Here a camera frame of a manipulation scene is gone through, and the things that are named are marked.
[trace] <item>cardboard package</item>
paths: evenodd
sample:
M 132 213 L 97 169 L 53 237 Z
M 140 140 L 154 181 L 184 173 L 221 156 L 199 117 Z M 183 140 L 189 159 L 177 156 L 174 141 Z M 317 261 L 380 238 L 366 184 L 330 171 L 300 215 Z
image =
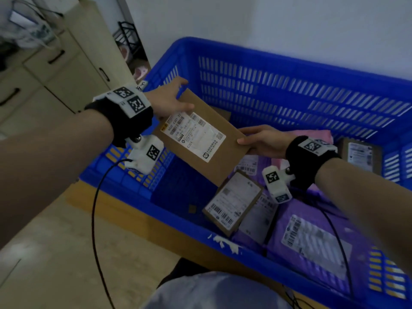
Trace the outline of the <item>cardboard package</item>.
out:
M 250 147 L 237 144 L 244 135 L 189 89 L 179 101 L 194 104 L 194 111 L 164 118 L 153 134 L 167 149 L 220 186 Z
M 224 119 L 226 119 L 227 121 L 230 120 L 230 116 L 232 115 L 231 112 L 228 112 L 227 110 L 218 108 L 218 107 L 214 107 L 211 106 L 220 116 L 222 116 Z
M 219 188 L 202 212 L 227 236 L 239 228 L 243 218 L 258 201 L 263 186 L 237 170 Z
M 336 143 L 338 153 L 344 161 L 367 171 L 382 175 L 382 148 L 378 145 L 350 138 Z

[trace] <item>purple mailer bag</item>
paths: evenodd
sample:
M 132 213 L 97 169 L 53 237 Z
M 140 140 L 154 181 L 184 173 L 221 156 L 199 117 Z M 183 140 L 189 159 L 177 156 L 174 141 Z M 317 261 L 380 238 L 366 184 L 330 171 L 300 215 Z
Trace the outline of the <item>purple mailer bag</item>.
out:
M 368 289 L 371 242 L 351 222 L 328 214 L 347 256 L 355 298 Z M 280 205 L 267 257 L 318 283 L 349 295 L 347 270 L 335 234 L 323 213 L 297 199 Z
M 263 254 L 263 244 L 270 224 L 275 216 L 278 205 L 270 197 L 265 189 L 259 199 L 250 209 L 239 225 L 231 240 L 245 246 L 259 254 Z
M 229 175 L 229 178 L 233 175 L 236 170 L 241 170 L 245 172 L 250 179 L 260 183 L 265 186 L 265 180 L 262 176 L 262 170 L 272 163 L 269 157 L 259 156 L 259 155 L 245 155 L 239 162 L 239 164 L 234 168 L 233 172 Z

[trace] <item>person's left hand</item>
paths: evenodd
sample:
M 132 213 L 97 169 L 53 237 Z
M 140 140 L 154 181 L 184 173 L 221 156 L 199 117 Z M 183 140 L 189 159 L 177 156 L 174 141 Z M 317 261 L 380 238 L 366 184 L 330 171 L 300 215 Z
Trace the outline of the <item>person's left hand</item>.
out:
M 186 79 L 177 76 L 170 83 L 146 92 L 145 96 L 152 104 L 153 113 L 158 117 L 168 117 L 178 112 L 193 110 L 193 104 L 179 102 L 176 99 L 180 86 L 188 83 Z

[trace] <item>hand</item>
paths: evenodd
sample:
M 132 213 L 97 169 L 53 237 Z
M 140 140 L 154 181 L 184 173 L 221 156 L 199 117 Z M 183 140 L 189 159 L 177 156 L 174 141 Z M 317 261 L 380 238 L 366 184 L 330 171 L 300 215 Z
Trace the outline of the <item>hand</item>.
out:
M 240 145 L 251 145 L 249 155 L 262 155 L 270 158 L 286 158 L 286 149 L 296 138 L 288 132 L 282 132 L 268 125 L 239 129 L 245 138 L 237 140 Z
M 152 104 L 153 113 L 159 117 L 168 117 L 178 112 L 193 110 L 193 104 L 179 102 L 176 99 L 180 86 L 188 83 L 186 79 L 177 76 L 170 83 L 146 92 L 145 96 Z

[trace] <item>person's right hand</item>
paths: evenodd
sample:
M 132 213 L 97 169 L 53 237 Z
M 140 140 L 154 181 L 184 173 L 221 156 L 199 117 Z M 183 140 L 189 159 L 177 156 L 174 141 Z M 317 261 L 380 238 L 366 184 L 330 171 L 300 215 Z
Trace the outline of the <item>person's right hand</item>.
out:
M 239 129 L 245 138 L 237 140 L 240 145 L 251 145 L 249 155 L 262 155 L 270 158 L 286 159 L 286 149 L 296 138 L 288 132 L 282 132 L 268 125 Z

